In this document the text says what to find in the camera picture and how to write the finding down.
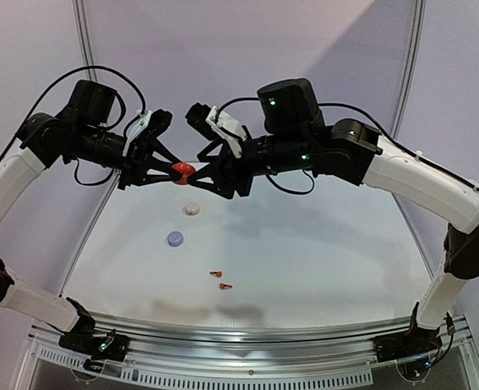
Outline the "red charging case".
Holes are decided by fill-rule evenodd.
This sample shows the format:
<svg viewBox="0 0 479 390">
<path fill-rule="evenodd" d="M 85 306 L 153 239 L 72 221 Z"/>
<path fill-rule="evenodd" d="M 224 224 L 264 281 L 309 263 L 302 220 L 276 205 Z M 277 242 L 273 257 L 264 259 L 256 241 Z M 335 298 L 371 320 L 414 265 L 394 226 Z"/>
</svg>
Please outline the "red charging case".
<svg viewBox="0 0 479 390">
<path fill-rule="evenodd" d="M 177 185 L 188 185 L 188 178 L 196 172 L 196 168 L 186 162 L 174 163 L 172 169 L 180 174 L 180 178 L 175 181 Z"/>
</svg>

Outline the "purple charging case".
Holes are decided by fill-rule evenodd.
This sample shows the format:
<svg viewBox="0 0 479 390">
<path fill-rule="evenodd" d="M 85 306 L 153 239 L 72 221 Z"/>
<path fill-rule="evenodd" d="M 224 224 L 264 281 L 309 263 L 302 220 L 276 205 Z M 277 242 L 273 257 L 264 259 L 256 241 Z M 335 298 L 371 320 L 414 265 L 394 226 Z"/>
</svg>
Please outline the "purple charging case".
<svg viewBox="0 0 479 390">
<path fill-rule="evenodd" d="M 173 248 L 181 246 L 184 243 L 183 233 L 179 231 L 169 232 L 166 237 L 166 243 Z"/>
</svg>

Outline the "red earbud front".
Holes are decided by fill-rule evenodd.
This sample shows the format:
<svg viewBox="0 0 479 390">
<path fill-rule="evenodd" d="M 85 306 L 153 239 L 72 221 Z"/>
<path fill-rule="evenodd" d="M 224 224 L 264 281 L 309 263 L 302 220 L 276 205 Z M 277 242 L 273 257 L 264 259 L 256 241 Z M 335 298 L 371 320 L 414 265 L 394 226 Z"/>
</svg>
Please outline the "red earbud front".
<svg viewBox="0 0 479 390">
<path fill-rule="evenodd" d="M 220 284 L 219 285 L 219 288 L 222 290 L 222 291 L 226 291 L 226 290 L 230 290 L 233 288 L 233 286 L 231 284 Z"/>
</svg>

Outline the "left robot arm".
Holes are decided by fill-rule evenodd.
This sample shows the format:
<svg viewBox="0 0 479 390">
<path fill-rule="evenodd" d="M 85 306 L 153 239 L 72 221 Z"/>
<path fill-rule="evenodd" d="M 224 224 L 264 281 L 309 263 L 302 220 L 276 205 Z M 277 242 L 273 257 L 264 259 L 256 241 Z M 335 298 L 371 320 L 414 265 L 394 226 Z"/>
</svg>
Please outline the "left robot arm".
<svg viewBox="0 0 479 390">
<path fill-rule="evenodd" d="M 173 168 L 178 159 L 158 140 L 170 127 L 172 114 L 142 109 L 126 133 L 119 135 L 107 121 L 113 105 L 122 102 L 115 89 L 80 80 L 57 114 L 37 113 L 23 121 L 0 160 L 0 225 L 58 160 L 112 169 L 119 174 L 120 189 L 180 179 Z M 0 308 L 18 311 L 68 334 L 84 353 L 100 346 L 95 321 L 80 303 L 25 280 L 1 258 Z"/>
</svg>

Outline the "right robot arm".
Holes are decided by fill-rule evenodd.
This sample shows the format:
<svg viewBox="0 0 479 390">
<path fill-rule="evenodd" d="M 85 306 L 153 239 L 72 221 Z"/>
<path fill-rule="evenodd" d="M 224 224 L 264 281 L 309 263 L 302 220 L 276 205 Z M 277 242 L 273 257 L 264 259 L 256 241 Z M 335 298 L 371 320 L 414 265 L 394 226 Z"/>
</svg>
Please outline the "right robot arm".
<svg viewBox="0 0 479 390">
<path fill-rule="evenodd" d="M 408 199 L 447 222 L 444 258 L 399 347 L 416 354 L 438 330 L 469 280 L 479 276 L 479 180 L 472 182 L 395 141 L 372 117 L 327 125 L 323 104 L 305 78 L 257 91 L 266 134 L 250 136 L 224 106 L 193 105 L 188 124 L 209 144 L 189 184 L 230 199 L 246 197 L 257 176 L 308 171 Z"/>
</svg>

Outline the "left aluminium corner post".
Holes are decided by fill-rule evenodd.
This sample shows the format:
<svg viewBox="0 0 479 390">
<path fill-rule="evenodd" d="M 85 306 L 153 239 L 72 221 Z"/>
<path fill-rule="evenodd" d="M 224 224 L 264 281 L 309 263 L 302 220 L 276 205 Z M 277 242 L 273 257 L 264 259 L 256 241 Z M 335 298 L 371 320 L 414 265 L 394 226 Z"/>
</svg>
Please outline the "left aluminium corner post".
<svg viewBox="0 0 479 390">
<path fill-rule="evenodd" d="M 82 0 L 73 0 L 71 2 L 76 23 L 77 37 L 80 45 L 80 54 L 84 66 L 96 65 L 93 53 L 92 39 L 88 27 L 88 8 L 87 2 Z M 96 212 L 99 212 L 105 206 L 107 199 L 111 195 L 116 182 L 117 176 L 113 171 L 112 176 L 106 184 L 99 187 L 101 198 L 97 203 Z"/>
</svg>

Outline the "aluminium corner post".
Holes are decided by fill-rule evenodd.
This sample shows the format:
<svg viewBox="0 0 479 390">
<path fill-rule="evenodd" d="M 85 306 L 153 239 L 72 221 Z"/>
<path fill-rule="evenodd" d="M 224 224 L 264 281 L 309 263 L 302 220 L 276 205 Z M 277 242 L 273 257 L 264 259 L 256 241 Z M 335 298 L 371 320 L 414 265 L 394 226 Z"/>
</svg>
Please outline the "aluminium corner post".
<svg viewBox="0 0 479 390">
<path fill-rule="evenodd" d="M 88 27 L 88 8 L 87 2 L 82 0 L 73 0 L 71 2 L 76 23 L 77 37 L 80 45 L 80 54 L 84 66 L 96 65 L 93 53 L 92 39 Z M 116 182 L 117 176 L 113 171 L 112 176 L 106 184 L 99 187 L 101 198 L 97 203 L 96 212 L 99 212 L 105 206 L 107 199 L 111 195 Z"/>
<path fill-rule="evenodd" d="M 399 85 L 399 95 L 395 104 L 389 130 L 390 135 L 394 139 L 396 139 L 399 135 L 399 130 L 401 123 L 403 122 L 403 117 L 408 103 L 408 97 L 412 87 L 416 61 L 421 45 L 421 34 L 425 18 L 425 5 L 425 0 L 417 0 L 414 2 L 408 45 Z"/>
</svg>

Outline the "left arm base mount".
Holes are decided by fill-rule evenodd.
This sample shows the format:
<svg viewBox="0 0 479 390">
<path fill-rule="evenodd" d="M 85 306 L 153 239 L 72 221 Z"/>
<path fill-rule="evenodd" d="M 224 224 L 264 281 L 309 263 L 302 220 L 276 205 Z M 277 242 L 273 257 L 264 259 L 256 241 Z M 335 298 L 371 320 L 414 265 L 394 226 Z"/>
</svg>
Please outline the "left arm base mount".
<svg viewBox="0 0 479 390">
<path fill-rule="evenodd" d="M 123 362 L 130 343 L 129 336 L 112 329 L 95 335 L 66 333 L 60 336 L 58 345 L 63 349 L 89 355 L 92 360 Z"/>
</svg>

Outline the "aluminium front rail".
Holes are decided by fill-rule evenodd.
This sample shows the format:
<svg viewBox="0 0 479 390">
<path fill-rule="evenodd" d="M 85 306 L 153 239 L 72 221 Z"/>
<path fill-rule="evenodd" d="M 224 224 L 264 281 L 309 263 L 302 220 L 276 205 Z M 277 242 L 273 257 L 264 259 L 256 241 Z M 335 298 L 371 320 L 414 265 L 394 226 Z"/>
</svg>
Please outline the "aluminium front rail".
<svg viewBox="0 0 479 390">
<path fill-rule="evenodd" d="M 406 318 L 334 327 L 189 327 L 97 316 L 101 331 L 131 340 L 123 362 L 87 364 L 35 323 L 18 389 L 479 389 L 479 358 L 464 317 L 434 352 L 384 362 L 373 341 Z"/>
</svg>

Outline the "right aluminium corner post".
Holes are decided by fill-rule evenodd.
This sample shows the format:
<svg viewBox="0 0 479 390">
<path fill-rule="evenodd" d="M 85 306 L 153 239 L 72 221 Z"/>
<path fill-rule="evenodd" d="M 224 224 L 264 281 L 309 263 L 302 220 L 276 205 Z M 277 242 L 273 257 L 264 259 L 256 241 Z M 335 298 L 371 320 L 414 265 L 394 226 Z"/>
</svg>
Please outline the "right aluminium corner post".
<svg viewBox="0 0 479 390">
<path fill-rule="evenodd" d="M 408 103 L 408 97 L 412 87 L 416 61 L 421 45 L 421 34 L 425 18 L 425 5 L 425 0 L 417 0 L 414 2 L 408 45 L 399 85 L 399 95 L 395 104 L 389 130 L 390 135 L 394 139 L 396 139 L 399 135 L 399 130 L 401 123 L 403 122 L 403 117 Z"/>
</svg>

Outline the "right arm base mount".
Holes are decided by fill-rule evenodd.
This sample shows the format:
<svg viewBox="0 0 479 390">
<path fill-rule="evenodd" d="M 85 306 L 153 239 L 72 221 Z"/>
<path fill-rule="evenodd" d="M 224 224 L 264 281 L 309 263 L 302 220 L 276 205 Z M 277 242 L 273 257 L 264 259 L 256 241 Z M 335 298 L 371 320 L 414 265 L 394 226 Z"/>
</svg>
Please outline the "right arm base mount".
<svg viewBox="0 0 479 390">
<path fill-rule="evenodd" d="M 422 355 L 441 346 L 438 330 L 414 328 L 373 338 L 373 348 L 378 362 Z"/>
</svg>

